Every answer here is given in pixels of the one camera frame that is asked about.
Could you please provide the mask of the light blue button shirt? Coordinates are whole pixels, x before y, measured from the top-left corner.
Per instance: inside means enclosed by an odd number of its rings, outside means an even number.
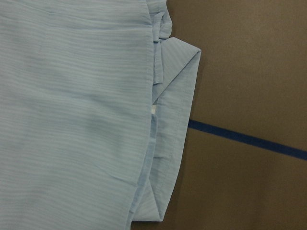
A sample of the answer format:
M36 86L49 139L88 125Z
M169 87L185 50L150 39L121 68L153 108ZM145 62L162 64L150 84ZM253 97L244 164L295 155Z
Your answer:
M0 3L0 227L164 219L201 51L164 0Z

